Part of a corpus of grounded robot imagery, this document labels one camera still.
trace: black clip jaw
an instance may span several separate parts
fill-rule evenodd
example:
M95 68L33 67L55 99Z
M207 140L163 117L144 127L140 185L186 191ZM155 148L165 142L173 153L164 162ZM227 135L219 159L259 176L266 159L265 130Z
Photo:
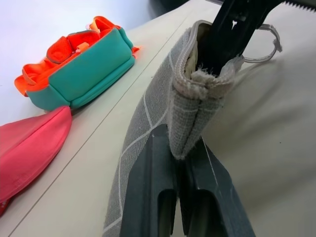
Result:
M129 174L120 237L169 237L177 194L189 237L254 237L227 170L200 139L176 161L165 124L155 128Z
M254 31L282 0L225 0L210 31L198 43L197 67L219 75L222 67L242 55Z

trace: gray plaid fabric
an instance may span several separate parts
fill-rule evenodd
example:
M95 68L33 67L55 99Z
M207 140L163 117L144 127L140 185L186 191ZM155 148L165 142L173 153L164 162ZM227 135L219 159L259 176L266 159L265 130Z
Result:
M198 21L184 32L140 100L127 130L115 173L103 237L119 236L128 175L150 132L167 123L171 151L176 158L182 159L222 105L224 94L242 60L228 62L218 78L195 70L198 32L210 25Z

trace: gray fabric pouch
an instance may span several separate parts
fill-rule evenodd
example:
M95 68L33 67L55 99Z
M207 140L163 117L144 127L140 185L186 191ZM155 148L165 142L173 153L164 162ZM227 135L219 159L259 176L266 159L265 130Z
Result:
M150 132L166 123L171 151L176 159L184 159L232 88L243 57L227 62L217 78L196 71L198 41L210 26L207 21L198 21L184 32L140 100L119 158L103 237L119 236L128 175Z

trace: white table surface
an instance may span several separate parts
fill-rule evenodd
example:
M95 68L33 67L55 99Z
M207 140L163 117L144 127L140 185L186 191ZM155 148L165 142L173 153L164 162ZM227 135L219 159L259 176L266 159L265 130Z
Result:
M0 218L0 237L101 236L120 149L139 99L181 34L196 20L212 21L219 8L192 0L127 32L141 46L134 67L74 116L61 152ZM266 23L279 31L284 52L271 63L245 65L240 83L204 131L257 236L316 236L315 20L285 5L271 12ZM246 53L262 56L272 39L258 34ZM181 232L177 225L174 236Z

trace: teal and orange bag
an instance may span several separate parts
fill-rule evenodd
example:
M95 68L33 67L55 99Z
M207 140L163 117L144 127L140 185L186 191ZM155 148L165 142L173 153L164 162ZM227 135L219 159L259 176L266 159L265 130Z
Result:
M38 64L27 64L15 86L39 108L81 107L116 82L135 62L124 29L96 16L89 30L61 37Z

